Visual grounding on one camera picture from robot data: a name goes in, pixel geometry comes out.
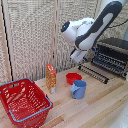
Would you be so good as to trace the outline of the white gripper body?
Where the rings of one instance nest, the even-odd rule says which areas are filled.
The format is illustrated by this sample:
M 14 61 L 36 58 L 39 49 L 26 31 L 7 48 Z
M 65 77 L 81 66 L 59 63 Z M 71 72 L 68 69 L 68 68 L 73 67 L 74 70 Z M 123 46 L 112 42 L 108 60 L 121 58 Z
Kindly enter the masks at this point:
M 85 54 L 86 54 L 86 51 L 76 50 L 74 54 L 71 56 L 71 59 L 79 63 L 83 59 Z

